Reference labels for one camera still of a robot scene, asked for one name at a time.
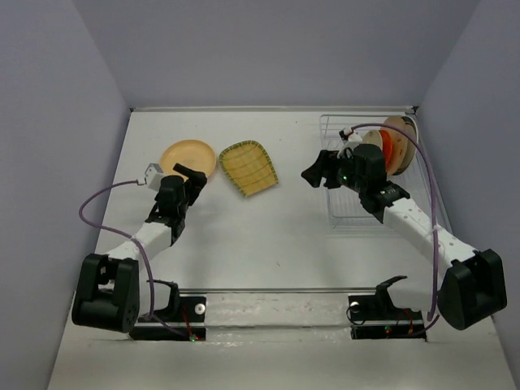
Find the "round yellow plate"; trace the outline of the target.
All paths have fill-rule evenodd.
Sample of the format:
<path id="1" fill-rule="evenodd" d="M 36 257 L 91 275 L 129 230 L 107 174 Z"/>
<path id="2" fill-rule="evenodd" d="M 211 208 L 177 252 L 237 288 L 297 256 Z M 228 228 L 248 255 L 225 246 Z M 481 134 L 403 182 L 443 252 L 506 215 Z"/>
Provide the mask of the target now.
<path id="1" fill-rule="evenodd" d="M 179 163 L 193 171 L 200 171 L 209 178 L 215 170 L 216 154 L 205 142 L 182 140 L 169 146 L 159 159 L 159 166 L 167 175 L 177 175 L 187 180 L 187 176 L 174 170 Z"/>

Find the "small beige patterned plate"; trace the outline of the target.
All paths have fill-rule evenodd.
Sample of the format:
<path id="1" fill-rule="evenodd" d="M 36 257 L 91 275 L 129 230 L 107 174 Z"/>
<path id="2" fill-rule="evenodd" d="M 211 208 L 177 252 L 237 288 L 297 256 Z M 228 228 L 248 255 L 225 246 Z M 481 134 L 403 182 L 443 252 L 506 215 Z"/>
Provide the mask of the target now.
<path id="1" fill-rule="evenodd" d="M 363 142 L 368 145 L 375 145 L 381 150 L 383 149 L 383 138 L 379 130 L 370 130 L 363 137 Z"/>

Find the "orange round plate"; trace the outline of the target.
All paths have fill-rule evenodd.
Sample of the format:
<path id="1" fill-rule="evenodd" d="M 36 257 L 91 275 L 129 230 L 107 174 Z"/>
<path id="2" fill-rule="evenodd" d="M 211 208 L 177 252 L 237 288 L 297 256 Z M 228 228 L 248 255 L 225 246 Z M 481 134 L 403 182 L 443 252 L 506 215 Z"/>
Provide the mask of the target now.
<path id="1" fill-rule="evenodd" d="M 395 146 L 392 134 L 388 130 L 380 130 L 379 134 L 383 142 L 382 151 L 385 159 L 386 172 L 390 176 L 393 175 L 396 170 L 397 147 Z"/>

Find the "white plate green red rim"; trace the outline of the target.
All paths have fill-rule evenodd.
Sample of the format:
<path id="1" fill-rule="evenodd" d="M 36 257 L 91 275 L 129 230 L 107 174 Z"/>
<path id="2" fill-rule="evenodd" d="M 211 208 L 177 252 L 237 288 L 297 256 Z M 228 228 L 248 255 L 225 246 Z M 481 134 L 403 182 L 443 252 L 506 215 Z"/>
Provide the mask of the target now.
<path id="1" fill-rule="evenodd" d="M 417 128 L 415 127 L 414 121 L 407 116 L 403 117 L 403 120 L 405 122 L 405 130 L 409 137 L 413 139 L 414 142 L 418 141 L 418 133 Z M 400 165 L 399 172 L 404 172 L 408 166 L 411 164 L 414 155 L 416 153 L 416 148 L 414 146 L 414 143 L 411 140 L 407 141 L 407 149 L 405 153 L 405 157 L 403 158 L 403 161 Z"/>

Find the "beige painted plate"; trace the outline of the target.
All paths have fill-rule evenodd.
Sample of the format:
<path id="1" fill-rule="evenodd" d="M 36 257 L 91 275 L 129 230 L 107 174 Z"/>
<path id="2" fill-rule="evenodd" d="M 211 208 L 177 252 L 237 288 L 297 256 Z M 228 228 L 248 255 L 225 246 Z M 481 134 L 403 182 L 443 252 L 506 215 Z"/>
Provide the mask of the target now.
<path id="1" fill-rule="evenodd" d="M 406 122 L 401 117 L 388 117 L 383 123 L 399 128 L 402 132 L 406 132 L 407 130 Z M 392 176 L 398 171 L 405 158 L 409 140 L 401 132 L 397 132 L 391 128 L 388 129 L 388 134 L 392 140 L 392 155 L 387 167 L 387 173 L 389 176 Z"/>

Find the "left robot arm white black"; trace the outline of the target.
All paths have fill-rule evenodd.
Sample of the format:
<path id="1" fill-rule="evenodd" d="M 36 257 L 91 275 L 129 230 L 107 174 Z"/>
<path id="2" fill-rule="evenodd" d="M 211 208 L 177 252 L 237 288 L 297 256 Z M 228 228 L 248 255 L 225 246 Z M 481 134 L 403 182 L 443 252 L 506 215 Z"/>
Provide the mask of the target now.
<path id="1" fill-rule="evenodd" d="M 206 186 L 207 176 L 180 163 L 173 171 L 168 175 L 157 163 L 151 163 L 142 178 L 130 180 L 131 185 L 156 193 L 137 233 L 97 226 L 125 241 L 108 252 L 84 258 L 71 308 L 75 325 L 129 333 L 140 317 L 165 326 L 185 312 L 178 285 L 155 279 L 150 261 L 178 241 L 187 211 Z"/>

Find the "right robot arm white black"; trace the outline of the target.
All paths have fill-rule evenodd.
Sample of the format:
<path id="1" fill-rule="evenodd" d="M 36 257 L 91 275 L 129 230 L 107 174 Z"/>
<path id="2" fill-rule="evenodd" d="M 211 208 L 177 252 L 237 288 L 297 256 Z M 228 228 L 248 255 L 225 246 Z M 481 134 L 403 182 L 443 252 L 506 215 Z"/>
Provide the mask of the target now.
<path id="1" fill-rule="evenodd" d="M 375 312 L 391 319 L 403 309 L 439 315 L 451 327 L 465 330 L 503 310 L 507 304 L 501 257 L 492 249 L 479 251 L 433 221 L 401 186 L 387 178 L 384 154 L 375 145 L 360 144 L 341 151 L 323 149 L 301 173 L 311 187 L 346 187 L 358 195 L 362 208 L 403 237 L 431 262 L 432 286 L 421 292 L 395 276 L 379 284 Z"/>

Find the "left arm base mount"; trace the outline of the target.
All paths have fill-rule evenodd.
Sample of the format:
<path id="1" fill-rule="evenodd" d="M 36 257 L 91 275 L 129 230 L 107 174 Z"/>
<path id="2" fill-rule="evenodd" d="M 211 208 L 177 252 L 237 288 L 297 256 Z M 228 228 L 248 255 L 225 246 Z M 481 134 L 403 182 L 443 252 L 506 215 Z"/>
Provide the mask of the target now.
<path id="1" fill-rule="evenodd" d="M 139 341 L 206 340 L 206 296 L 183 294 L 179 286 L 163 280 L 154 281 L 154 316 L 149 309 L 138 317 L 128 336 Z"/>

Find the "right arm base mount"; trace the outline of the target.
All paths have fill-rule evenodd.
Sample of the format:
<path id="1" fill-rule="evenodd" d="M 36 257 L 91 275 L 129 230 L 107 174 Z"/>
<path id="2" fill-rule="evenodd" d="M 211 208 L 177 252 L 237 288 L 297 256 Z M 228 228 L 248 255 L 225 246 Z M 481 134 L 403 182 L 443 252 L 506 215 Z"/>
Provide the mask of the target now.
<path id="1" fill-rule="evenodd" d="M 353 340 L 427 338 L 422 313 L 399 309 L 391 302 L 389 288 L 404 279 L 394 276 L 379 283 L 373 293 L 349 296 L 345 315 Z"/>

